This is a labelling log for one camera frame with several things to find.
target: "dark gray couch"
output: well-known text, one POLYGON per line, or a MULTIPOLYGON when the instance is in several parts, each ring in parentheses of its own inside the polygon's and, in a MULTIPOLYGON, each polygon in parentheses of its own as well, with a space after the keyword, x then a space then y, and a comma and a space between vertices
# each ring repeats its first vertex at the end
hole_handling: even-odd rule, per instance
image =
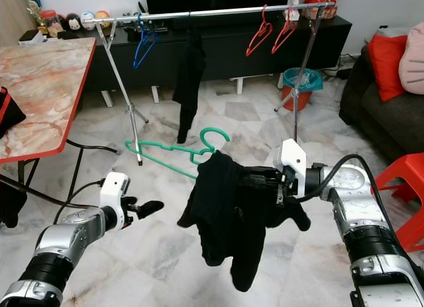
POLYGON ((424 152, 424 95, 405 93, 383 102, 366 47, 344 88, 339 115, 358 125, 392 161, 424 152))

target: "green hanger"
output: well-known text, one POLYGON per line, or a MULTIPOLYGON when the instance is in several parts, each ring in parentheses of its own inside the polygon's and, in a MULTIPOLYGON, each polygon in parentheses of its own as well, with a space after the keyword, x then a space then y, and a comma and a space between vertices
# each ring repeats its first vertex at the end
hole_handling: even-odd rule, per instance
POLYGON ((161 149, 168 150, 168 151, 173 151, 173 150, 185 151, 187 153, 190 153, 190 161, 192 163, 194 163, 194 164, 200 164, 200 162, 197 162, 196 160, 194 160, 194 155, 195 154, 198 154, 199 156, 201 156, 201 155, 203 155, 205 153, 215 153, 215 151, 216 151, 215 147, 213 145, 211 145, 210 143, 208 143, 206 141, 206 139, 205 139, 205 134, 208 133, 208 132, 210 132, 210 131, 213 131, 215 133, 219 133, 220 135, 222 135, 225 138, 225 140, 227 142, 230 141, 230 137, 224 131, 222 131, 222 130, 220 130, 218 128, 208 127, 208 128, 204 128, 200 132, 200 140, 207 147, 207 148, 202 149, 200 151, 193 150, 193 149, 188 149, 188 148, 184 148, 184 147, 180 147, 180 146, 170 146, 170 147, 167 147, 167 146, 164 146, 162 143, 157 143, 157 142, 154 142, 154 141, 139 141, 138 142, 139 151, 137 151, 136 149, 134 149, 134 148, 132 148, 130 146, 131 143, 133 143, 132 140, 125 141, 125 146, 127 146, 127 149, 130 150, 130 151, 132 151, 133 153, 138 153, 138 154, 142 155, 143 157, 145 157, 147 159, 150 159, 150 160, 153 160, 154 162, 157 162, 158 164, 161 164, 162 166, 165 166, 165 167, 167 167, 167 168, 169 168, 171 170, 174 170, 174 171, 176 171, 178 173, 181 173, 184 176, 188 176, 189 178, 196 179, 196 176, 194 176, 194 175, 192 175, 192 174, 190 174, 188 172, 185 172, 185 171, 183 171, 183 170, 181 170, 179 168, 176 168, 175 166, 172 166, 172 165, 170 165, 168 163, 165 163, 165 162, 163 162, 161 160, 158 160, 158 159, 154 158, 153 156, 149 156, 148 154, 143 153, 141 146, 143 146, 143 145, 144 146, 155 146, 155 147, 160 147, 161 149))

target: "clothes rack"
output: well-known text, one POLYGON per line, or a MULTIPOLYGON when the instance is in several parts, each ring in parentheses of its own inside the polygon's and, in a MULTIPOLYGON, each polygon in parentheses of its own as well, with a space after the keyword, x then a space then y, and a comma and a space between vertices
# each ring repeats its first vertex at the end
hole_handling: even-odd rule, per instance
MULTIPOLYGON (((309 55, 311 54, 313 43, 315 42, 315 37, 317 35, 317 31, 319 29, 319 23, 321 22, 321 18, 323 16, 324 9, 326 7, 333 7, 335 6, 334 2, 325 2, 325 3, 308 3, 308 4, 298 4, 298 5, 273 5, 269 6, 265 9, 266 12, 270 11, 285 11, 288 9, 307 9, 307 14, 309 18, 309 26, 311 27, 311 37, 309 38, 309 43, 307 46, 307 50, 305 53, 305 57, 303 58, 303 62, 301 65, 301 69, 299 72, 299 77, 297 79, 296 85, 294 89, 291 92, 291 97, 294 101, 294 110, 293 110, 293 138, 297 140, 297 121, 298 121, 298 110, 297 110, 297 99, 299 97, 299 87, 301 84, 303 73, 306 69, 307 62, 309 60, 309 55), (315 20, 315 23, 311 20, 311 10, 312 9, 318 9, 317 12, 317 18, 315 20)), ((141 14, 141 20, 142 21, 155 21, 155 20, 164 20, 164 19, 177 19, 177 18, 188 18, 188 17, 210 17, 215 15, 232 15, 232 14, 242 14, 242 13, 259 13, 262 12, 263 7, 245 7, 240 9, 223 9, 223 10, 209 10, 209 11, 187 11, 187 12, 179 12, 179 13, 163 13, 163 14, 148 14, 148 13, 142 13, 141 14)), ((102 19, 90 19, 90 20, 82 20, 83 23, 87 24, 95 24, 97 28, 97 32, 99 33, 100 39, 103 43, 103 46, 106 51, 106 55, 111 63, 113 72, 117 78, 119 87, 122 91, 122 94, 125 98, 125 101, 127 103, 127 110, 130 115, 131 120, 131 126, 132 131, 134 133, 134 142, 138 142, 138 135, 137 135, 137 127, 136 127, 136 121, 135 121, 135 115, 138 115, 141 119, 144 120, 144 122, 148 122, 148 119, 142 115, 132 103, 130 97, 128 96, 128 93, 125 89, 125 86, 122 82, 121 76, 119 74, 119 71, 116 67, 115 61, 113 59, 113 56, 111 54, 111 45, 113 43, 113 37, 115 35, 115 29, 118 22, 128 22, 128 21, 137 21, 138 16, 129 16, 129 17, 107 17, 102 19), (101 29, 101 23, 112 23, 112 29, 111 29, 111 35, 109 37, 109 40, 106 39, 105 35, 103 34, 103 31, 101 29)), ((274 109, 274 111, 278 111, 281 106, 283 106, 290 96, 287 96, 281 104, 274 109)), ((137 155, 137 161, 138 165, 142 165, 142 159, 140 154, 137 155)))

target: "television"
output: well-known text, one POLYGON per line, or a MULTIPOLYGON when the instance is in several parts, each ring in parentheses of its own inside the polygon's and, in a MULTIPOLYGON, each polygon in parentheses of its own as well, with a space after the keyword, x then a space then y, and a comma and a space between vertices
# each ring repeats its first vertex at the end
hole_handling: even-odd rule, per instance
MULTIPOLYGON (((241 7, 261 7, 265 4, 285 5, 287 2, 288 0, 147 0, 147 7, 150 14, 158 14, 234 9, 241 7)), ((237 23, 252 23, 253 21, 258 21, 258 13, 196 18, 195 24, 197 26, 233 25, 237 23)), ((184 23, 187 21, 172 22, 175 27, 182 28, 181 26, 184 26, 184 23)))

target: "pink cushion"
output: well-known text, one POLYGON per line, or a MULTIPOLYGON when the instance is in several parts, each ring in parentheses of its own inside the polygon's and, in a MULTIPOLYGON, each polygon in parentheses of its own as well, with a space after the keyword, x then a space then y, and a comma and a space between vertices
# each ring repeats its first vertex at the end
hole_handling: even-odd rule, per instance
POLYGON ((424 22, 408 34, 405 54, 399 63, 399 77, 407 92, 424 95, 424 22))

